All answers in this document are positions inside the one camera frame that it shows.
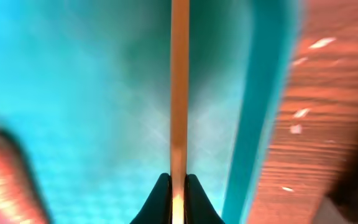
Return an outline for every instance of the blue surface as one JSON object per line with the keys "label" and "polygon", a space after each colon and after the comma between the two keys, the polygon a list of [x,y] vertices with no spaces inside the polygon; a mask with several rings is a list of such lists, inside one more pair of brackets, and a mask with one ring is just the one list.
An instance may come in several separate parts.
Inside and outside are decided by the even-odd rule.
{"label": "blue surface", "polygon": [[[169,171],[170,1],[0,0],[0,126],[54,223],[129,223]],[[244,223],[290,51],[292,0],[191,1],[188,172]]]}

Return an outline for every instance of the turquoise mat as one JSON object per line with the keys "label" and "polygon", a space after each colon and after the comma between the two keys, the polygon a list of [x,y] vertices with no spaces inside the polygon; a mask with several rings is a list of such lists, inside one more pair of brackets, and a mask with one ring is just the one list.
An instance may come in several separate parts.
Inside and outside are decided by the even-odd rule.
{"label": "turquoise mat", "polygon": [[[0,0],[0,127],[54,223],[129,223],[169,172],[167,0]],[[244,223],[297,27],[295,0],[191,0],[188,173]]]}

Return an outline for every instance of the white speck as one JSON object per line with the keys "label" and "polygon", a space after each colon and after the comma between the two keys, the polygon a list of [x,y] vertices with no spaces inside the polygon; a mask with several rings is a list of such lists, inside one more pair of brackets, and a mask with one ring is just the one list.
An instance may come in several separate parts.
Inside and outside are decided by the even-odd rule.
{"label": "white speck", "polygon": [[300,134],[302,133],[302,126],[300,124],[293,125],[290,128],[291,134]]}
{"label": "white speck", "polygon": [[318,49],[318,48],[321,48],[321,47],[325,47],[327,46],[329,43],[335,41],[336,38],[335,37],[326,37],[326,38],[323,38],[321,40],[318,40],[316,43],[312,44],[309,49]]}
{"label": "white speck", "polygon": [[305,108],[305,109],[301,109],[298,110],[293,117],[294,118],[303,118],[304,116],[306,116],[309,113],[310,109],[309,108]]}
{"label": "white speck", "polygon": [[287,191],[287,192],[294,192],[294,190],[289,188],[289,187],[282,187],[282,189]]}
{"label": "white speck", "polygon": [[307,61],[307,59],[308,59],[307,57],[299,58],[299,59],[295,60],[294,62],[292,62],[292,65],[293,66],[300,65],[303,62]]}

